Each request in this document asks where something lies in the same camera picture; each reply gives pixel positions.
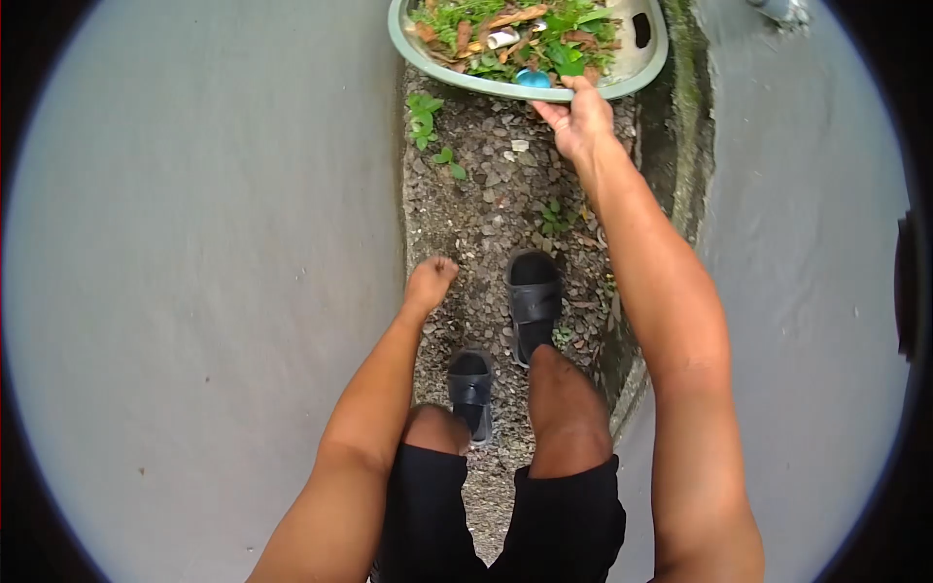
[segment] foot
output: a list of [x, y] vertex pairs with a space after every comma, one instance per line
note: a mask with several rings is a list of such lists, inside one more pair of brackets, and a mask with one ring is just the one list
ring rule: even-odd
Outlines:
[[447, 388], [453, 415], [470, 430], [470, 445], [487, 443], [493, 433], [493, 359], [489, 353], [465, 348], [454, 354], [447, 367]]
[[506, 267], [506, 285], [512, 353], [519, 366], [528, 368], [538, 346], [553, 346], [554, 322], [561, 317], [561, 273], [543, 251], [520, 251]]

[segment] gravel path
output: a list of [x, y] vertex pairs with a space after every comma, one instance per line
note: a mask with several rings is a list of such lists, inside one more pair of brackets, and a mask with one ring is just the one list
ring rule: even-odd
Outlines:
[[[564, 274], [564, 317], [558, 346], [587, 373], [600, 350], [615, 283], [602, 233], [577, 176], [554, 149], [553, 133], [524, 102], [503, 101], [442, 86], [408, 67], [406, 94], [430, 92], [445, 100], [435, 113], [439, 139], [420, 152], [406, 141], [402, 204], [409, 270], [442, 253], [461, 271], [444, 304], [431, 316], [418, 351], [418, 403], [449, 405], [446, 367], [453, 351], [479, 345], [493, 354], [493, 439], [467, 456], [463, 489], [466, 521], [477, 554], [491, 563], [502, 549], [511, 517], [516, 469], [531, 461], [535, 441], [527, 415], [527, 373], [512, 361], [503, 272], [512, 250], [550, 252]], [[616, 131], [630, 151], [635, 138], [631, 98], [613, 103]], [[408, 116], [406, 114], [406, 135]], [[466, 169], [454, 180], [431, 161], [442, 146]], [[542, 235], [554, 201], [566, 232]]]

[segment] concrete wall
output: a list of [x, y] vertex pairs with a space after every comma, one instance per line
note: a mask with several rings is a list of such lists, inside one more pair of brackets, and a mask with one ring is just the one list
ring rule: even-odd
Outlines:
[[384, 8], [102, 3], [50, 80], [4, 331], [41, 471], [114, 580], [245, 578], [400, 300]]
[[[744, 2], [697, 0], [714, 66], [716, 171], [698, 253], [729, 319], [733, 390], [767, 581], [809, 581], [868, 501], [897, 432], [898, 141], [851, 41], [812, 2], [782, 37]], [[653, 568], [654, 399], [617, 449], [628, 533], [613, 581]]]

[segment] sandal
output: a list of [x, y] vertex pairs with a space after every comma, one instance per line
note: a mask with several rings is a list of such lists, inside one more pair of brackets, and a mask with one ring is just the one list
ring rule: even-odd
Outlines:
[[561, 317], [561, 273], [547, 253], [524, 249], [512, 254], [505, 279], [512, 317], [512, 354], [517, 365], [529, 368], [531, 355], [522, 350], [521, 326], [537, 322], [553, 326]]
[[467, 404], [482, 407], [480, 425], [470, 436], [470, 445], [477, 447], [488, 443], [493, 435], [492, 356], [479, 348], [457, 351], [447, 367], [447, 392], [455, 406]]

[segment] green plastic basin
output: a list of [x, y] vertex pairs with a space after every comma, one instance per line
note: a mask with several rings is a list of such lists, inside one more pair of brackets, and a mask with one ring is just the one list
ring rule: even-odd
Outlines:
[[[467, 90], [488, 93], [497, 97], [547, 102], [568, 102], [574, 97], [569, 89], [537, 89], [513, 83], [492, 81], [477, 76], [455, 73], [435, 63], [425, 53], [422, 40], [414, 33], [414, 23], [409, 11], [417, 6], [418, 0], [392, 0], [389, 7], [389, 36], [402, 57], [412, 65], [438, 81]], [[615, 8], [613, 17], [622, 20], [618, 39], [621, 49], [616, 51], [616, 62], [609, 75], [598, 84], [599, 92], [606, 99], [619, 99], [645, 87], [658, 75], [667, 59], [667, 29], [658, 0], [608, 0], [606, 5]], [[635, 17], [641, 22], [647, 19], [650, 36], [645, 44], [644, 29], [639, 39], [642, 48], [636, 45]]]

